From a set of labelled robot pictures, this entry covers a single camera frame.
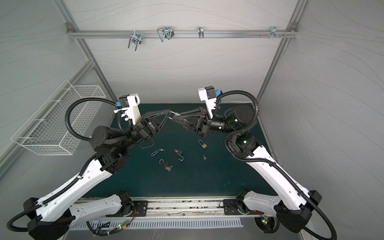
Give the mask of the brass padlock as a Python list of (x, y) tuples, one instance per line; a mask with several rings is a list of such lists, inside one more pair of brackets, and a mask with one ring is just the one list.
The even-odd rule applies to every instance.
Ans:
[(208, 147), (207, 144), (205, 144), (202, 140), (198, 140), (199, 145), (203, 148), (206, 149)]

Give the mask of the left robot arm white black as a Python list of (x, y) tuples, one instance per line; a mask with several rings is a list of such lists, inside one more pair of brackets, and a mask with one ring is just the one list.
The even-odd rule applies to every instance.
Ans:
[(124, 96), (114, 103), (114, 107), (117, 114), (131, 122), (130, 128), (99, 126), (91, 137), (85, 137), (74, 130), (71, 114), (78, 105), (89, 101), (94, 101), (94, 98), (83, 98), (72, 103), (66, 111), (65, 123), (71, 135), (90, 143), (94, 155), (78, 174), (50, 194), (26, 200), (24, 210), (7, 222), (8, 230), (27, 232), (35, 240), (57, 240), (75, 225), (98, 217), (135, 216), (135, 204), (126, 192), (85, 204), (78, 204), (78, 199), (120, 171), (131, 157), (129, 149), (142, 141), (150, 141), (158, 134), (164, 125), (158, 117), (167, 120), (171, 111), (148, 112), (141, 116), (134, 112), (138, 106), (137, 97), (129, 103), (129, 96)]

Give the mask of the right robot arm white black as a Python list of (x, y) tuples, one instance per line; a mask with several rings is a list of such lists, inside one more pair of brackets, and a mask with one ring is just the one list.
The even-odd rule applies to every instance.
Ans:
[[(239, 111), (232, 109), (229, 115), (217, 115), (222, 99), (231, 95), (247, 97), (252, 106)], [(295, 181), (251, 133), (259, 115), (257, 99), (246, 91), (223, 93), (212, 86), (199, 89), (199, 96), (206, 106), (175, 113), (174, 122), (201, 137), (206, 137), (209, 132), (224, 133), (224, 146), (231, 156), (252, 167), (276, 192), (276, 196), (268, 196), (254, 191), (243, 191), (237, 198), (239, 213), (246, 215), (251, 211), (260, 211), (270, 214), (275, 218), (276, 227), (283, 225), (293, 233), (304, 230), (312, 237), (322, 240), (323, 236), (307, 227), (312, 212), (316, 211), (328, 226), (330, 239), (337, 239), (335, 227), (318, 206), (322, 200), (320, 193), (309, 191)]]

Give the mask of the black padlock shackle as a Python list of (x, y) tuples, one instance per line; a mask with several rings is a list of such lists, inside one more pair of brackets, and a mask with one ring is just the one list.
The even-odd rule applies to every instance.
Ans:
[(177, 154), (179, 161), (183, 161), (184, 160), (183, 152), (182, 151), (174, 149), (174, 152)]

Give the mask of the silver key bunch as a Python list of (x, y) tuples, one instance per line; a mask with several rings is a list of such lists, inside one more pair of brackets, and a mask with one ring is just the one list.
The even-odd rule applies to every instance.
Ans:
[(178, 113), (171, 111), (171, 114), (170, 114), (169, 118), (173, 119), (173, 118), (177, 117), (178, 115), (179, 115)]

